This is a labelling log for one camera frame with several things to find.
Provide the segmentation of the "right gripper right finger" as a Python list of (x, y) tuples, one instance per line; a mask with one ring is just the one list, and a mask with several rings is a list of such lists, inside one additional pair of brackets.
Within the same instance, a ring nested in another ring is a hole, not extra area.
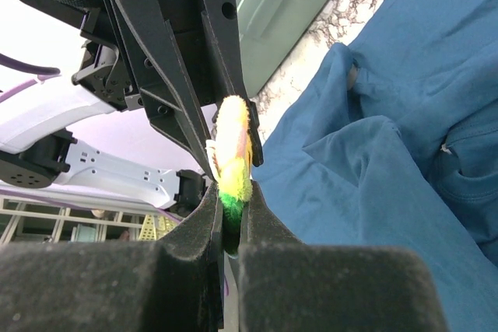
[(445, 331), (427, 266), (393, 246), (311, 246), (254, 186), (239, 247), (242, 331)]

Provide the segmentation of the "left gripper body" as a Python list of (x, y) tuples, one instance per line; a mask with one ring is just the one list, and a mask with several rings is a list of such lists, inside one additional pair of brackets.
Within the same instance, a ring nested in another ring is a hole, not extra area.
[(211, 68), (194, 0), (20, 0), (79, 30), (81, 68), (65, 81), (53, 70), (13, 91), (25, 113), (199, 114), (212, 102)]

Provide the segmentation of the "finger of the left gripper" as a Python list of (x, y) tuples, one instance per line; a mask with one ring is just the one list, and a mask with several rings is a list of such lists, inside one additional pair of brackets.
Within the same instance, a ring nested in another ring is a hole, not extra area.
[(201, 20), (209, 62), (214, 73), (214, 90), (217, 102), (230, 95), (238, 95), (248, 105), (253, 151), (253, 165), (263, 163), (263, 151), (258, 134), (258, 113), (249, 100), (244, 85), (240, 56), (236, 0), (199, 0)]
[(205, 141), (209, 129), (199, 105), (170, 22), (158, 0), (112, 0), (135, 81), (142, 100), (157, 100), (174, 112), (149, 115), (158, 132), (188, 150), (207, 176), (212, 176)]

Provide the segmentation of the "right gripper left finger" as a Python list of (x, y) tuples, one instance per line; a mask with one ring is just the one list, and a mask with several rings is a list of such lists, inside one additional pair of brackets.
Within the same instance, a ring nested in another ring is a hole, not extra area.
[(157, 241), (1, 248), (3, 331), (216, 331), (223, 327), (215, 186)]

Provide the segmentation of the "colourful plush flower brooch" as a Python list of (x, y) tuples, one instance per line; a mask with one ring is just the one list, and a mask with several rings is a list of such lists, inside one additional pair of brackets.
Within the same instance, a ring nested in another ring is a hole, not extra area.
[(205, 142), (209, 167), (223, 206), (224, 250), (238, 256), (243, 211), (252, 196), (252, 140), (250, 111), (240, 96), (222, 101), (216, 117), (216, 134)]

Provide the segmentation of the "blue t-shirt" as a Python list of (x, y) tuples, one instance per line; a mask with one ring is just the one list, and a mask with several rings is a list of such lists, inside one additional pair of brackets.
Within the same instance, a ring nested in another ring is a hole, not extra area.
[(384, 0), (263, 150), (301, 240), (408, 247), (452, 331), (497, 329), (497, 0)]

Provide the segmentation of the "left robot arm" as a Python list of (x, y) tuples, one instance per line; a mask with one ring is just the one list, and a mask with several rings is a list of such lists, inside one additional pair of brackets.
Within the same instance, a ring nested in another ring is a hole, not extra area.
[(157, 208), (202, 199), (188, 170), (153, 169), (73, 137), (88, 117), (142, 109), (151, 127), (209, 169), (202, 108), (245, 97), (236, 0), (20, 0), (79, 29), (81, 68), (55, 68), (1, 96), (1, 178), (16, 187), (94, 187)]

